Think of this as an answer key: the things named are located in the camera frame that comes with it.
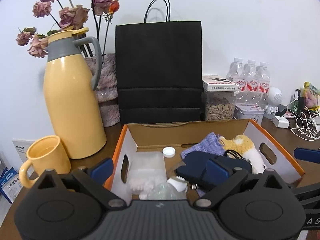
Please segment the cardboard box orange rim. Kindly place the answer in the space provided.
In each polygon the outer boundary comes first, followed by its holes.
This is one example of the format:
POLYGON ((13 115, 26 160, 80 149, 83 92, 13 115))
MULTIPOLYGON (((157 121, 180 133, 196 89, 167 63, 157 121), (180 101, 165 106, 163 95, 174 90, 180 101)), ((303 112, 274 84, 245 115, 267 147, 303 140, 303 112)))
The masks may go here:
POLYGON ((105 187, 126 203, 174 175, 203 190, 222 183, 235 166, 250 173, 271 168, 289 184, 304 175, 287 150, 250 119, 127 124, 112 160, 105 187))

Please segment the water bottle middle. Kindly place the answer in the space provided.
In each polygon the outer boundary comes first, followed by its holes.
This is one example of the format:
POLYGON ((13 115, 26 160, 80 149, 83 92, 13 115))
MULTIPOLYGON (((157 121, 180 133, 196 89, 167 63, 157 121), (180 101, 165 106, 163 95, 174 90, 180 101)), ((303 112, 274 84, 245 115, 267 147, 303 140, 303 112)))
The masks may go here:
POLYGON ((255 92, 258 87, 258 80, 255 77, 256 65, 254 60, 248 60, 244 65, 244 71, 242 75, 246 81, 245 90, 255 92))

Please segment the white red flat box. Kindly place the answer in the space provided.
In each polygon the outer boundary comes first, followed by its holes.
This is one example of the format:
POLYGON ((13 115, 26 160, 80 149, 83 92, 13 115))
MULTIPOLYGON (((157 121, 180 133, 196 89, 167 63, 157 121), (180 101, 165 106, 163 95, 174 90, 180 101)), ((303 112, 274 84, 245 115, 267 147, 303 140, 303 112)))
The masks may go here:
POLYGON ((202 82, 207 92, 240 92, 238 84, 219 75, 202 75, 202 82))

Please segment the black power adapter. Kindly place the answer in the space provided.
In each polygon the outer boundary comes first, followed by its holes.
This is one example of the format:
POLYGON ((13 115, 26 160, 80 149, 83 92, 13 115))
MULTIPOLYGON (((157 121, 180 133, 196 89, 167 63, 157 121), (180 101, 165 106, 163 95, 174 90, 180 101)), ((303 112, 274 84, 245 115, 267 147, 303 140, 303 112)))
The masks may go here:
POLYGON ((276 116, 283 116, 287 112, 287 107, 285 105, 279 104, 276 116))

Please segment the water bottle right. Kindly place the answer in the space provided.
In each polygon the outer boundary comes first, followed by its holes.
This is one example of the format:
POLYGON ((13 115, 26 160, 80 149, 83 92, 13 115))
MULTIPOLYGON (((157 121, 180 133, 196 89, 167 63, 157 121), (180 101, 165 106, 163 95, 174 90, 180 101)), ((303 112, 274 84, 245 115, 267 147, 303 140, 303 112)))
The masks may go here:
POLYGON ((261 62, 256 68, 256 78, 258 80, 257 91, 267 93, 270 87, 270 73, 268 71, 268 64, 261 62))

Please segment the dark navy pouch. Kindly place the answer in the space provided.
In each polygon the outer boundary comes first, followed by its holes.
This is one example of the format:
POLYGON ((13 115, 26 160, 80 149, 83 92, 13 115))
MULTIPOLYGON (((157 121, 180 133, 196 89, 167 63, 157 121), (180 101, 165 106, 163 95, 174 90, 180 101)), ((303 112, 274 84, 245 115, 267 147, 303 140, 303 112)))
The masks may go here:
POLYGON ((251 164, 243 159, 234 159, 224 155, 215 155, 200 151, 189 153, 184 159, 184 165, 176 168, 175 172, 178 176, 184 178, 190 184, 196 184, 204 191, 210 191, 216 185, 214 179, 207 173, 207 161, 215 159, 223 165, 233 169, 241 167, 246 169, 249 173, 252 172, 251 164))

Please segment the clear seed container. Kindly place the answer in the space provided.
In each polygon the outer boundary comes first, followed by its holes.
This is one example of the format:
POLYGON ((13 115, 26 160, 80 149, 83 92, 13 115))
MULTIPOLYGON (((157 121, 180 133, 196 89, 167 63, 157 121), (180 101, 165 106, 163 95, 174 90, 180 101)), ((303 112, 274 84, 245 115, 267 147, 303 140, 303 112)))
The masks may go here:
POLYGON ((236 103, 235 92, 204 91, 203 100, 206 121, 232 120, 236 103))

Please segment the blue white leaflets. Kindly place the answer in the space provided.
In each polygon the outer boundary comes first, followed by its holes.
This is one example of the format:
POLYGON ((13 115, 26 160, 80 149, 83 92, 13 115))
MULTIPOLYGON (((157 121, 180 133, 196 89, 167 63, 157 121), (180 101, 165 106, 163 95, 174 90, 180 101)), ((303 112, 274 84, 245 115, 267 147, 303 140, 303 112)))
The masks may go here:
POLYGON ((10 169, 5 168, 1 175, 1 195, 12 204, 21 189, 22 184, 16 170, 13 167, 10 169))

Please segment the white floral tin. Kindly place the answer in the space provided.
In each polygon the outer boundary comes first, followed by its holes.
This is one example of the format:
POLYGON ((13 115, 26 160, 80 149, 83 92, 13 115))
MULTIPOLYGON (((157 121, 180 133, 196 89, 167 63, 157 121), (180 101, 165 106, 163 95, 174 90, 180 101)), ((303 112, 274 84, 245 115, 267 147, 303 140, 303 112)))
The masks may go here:
POLYGON ((264 116, 264 109, 255 103, 237 103, 233 118, 236 120, 252 119, 257 124, 261 124, 264 116))

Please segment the white charger block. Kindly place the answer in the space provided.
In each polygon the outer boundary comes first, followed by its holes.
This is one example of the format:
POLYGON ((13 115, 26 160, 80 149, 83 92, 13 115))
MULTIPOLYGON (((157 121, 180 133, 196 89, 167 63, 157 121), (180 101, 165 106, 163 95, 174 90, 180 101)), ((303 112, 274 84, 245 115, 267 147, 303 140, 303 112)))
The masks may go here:
POLYGON ((272 122, 277 128, 288 129, 290 125, 289 121, 283 116, 274 115, 272 122))

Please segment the clear plastic swab box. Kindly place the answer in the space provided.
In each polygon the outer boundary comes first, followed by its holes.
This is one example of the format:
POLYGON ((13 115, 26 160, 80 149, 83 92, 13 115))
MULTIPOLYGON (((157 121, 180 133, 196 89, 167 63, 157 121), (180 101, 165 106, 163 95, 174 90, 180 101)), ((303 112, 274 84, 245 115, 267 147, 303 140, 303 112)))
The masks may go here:
POLYGON ((149 192, 167 181, 164 156, 161 152, 137 152, 129 160, 126 184, 133 194, 149 192))

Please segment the yellow white plush hamster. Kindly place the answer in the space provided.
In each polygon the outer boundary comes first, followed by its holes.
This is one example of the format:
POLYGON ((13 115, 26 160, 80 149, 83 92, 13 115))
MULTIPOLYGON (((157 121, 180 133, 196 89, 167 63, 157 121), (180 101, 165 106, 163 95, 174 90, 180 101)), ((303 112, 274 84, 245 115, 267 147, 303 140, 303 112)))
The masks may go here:
POLYGON ((233 150, 238 153, 240 158, 248 161, 251 164, 253 174, 263 173, 266 169, 264 161, 255 148, 253 141, 246 135, 240 134, 230 140, 220 136, 218 141, 225 151, 233 150))

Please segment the yellow thermos jug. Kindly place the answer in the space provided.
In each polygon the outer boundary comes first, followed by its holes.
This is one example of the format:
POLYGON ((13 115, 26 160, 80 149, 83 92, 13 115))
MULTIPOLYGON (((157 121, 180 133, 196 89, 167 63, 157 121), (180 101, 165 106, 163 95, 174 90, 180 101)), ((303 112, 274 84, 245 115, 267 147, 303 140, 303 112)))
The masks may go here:
POLYGON ((71 159, 92 156, 107 142, 95 94, 101 49, 97 38, 78 37, 86 32, 88 28, 66 30, 48 38, 44 98, 54 132, 71 159))

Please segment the purple knit pouch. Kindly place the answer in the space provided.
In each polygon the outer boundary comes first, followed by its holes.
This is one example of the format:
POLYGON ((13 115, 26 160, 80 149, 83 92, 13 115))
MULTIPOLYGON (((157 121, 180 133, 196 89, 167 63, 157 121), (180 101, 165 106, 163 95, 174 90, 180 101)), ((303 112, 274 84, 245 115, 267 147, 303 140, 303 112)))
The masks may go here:
POLYGON ((219 141, 219 137, 214 133, 209 133, 204 139, 202 139, 198 144, 191 146, 190 148, 183 150, 180 153, 182 159, 184 159, 189 153, 200 151, 215 155, 224 155, 225 150, 221 142, 219 141))

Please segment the water bottle left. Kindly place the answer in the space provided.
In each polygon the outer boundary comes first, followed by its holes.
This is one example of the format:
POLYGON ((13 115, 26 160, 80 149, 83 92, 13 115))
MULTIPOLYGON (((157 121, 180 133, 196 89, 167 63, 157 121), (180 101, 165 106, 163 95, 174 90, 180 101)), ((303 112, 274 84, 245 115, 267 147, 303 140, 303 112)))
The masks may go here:
POLYGON ((242 66, 243 59, 234 58, 234 61, 231 63, 229 72, 227 73, 227 80, 236 83, 239 87, 243 87, 245 84, 245 79, 242 77, 243 66, 242 66))

